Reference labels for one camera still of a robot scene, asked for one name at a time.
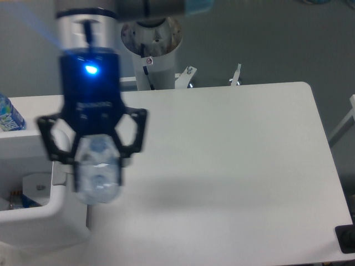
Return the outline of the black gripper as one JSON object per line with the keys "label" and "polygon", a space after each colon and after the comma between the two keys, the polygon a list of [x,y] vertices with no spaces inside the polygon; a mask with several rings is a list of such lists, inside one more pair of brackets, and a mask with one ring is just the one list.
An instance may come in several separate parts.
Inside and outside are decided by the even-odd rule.
{"label": "black gripper", "polygon": [[[79,189],[78,167],[75,160],[81,137],[108,135],[119,153],[118,184],[123,184],[122,168],[132,154],[144,146],[147,109],[125,107],[120,93],[120,62],[117,53],[80,52],[59,57],[64,104],[61,112],[37,118],[37,126],[50,161],[69,165],[74,176],[74,190]],[[123,116],[136,124],[135,139],[124,145],[116,127]],[[74,132],[68,150],[56,144],[54,126],[63,120]]]}

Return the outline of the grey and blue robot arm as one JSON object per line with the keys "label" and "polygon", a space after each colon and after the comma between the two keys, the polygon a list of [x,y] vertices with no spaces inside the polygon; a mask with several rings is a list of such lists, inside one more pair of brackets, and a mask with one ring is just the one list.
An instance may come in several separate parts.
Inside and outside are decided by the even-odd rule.
{"label": "grey and blue robot arm", "polygon": [[37,125],[50,160],[70,165],[79,188],[76,160],[81,139],[109,137],[120,155],[114,166],[142,149],[148,112],[127,107],[119,84],[114,50],[118,22],[165,18],[208,11],[212,1],[57,1],[63,46],[59,59],[64,103]]}

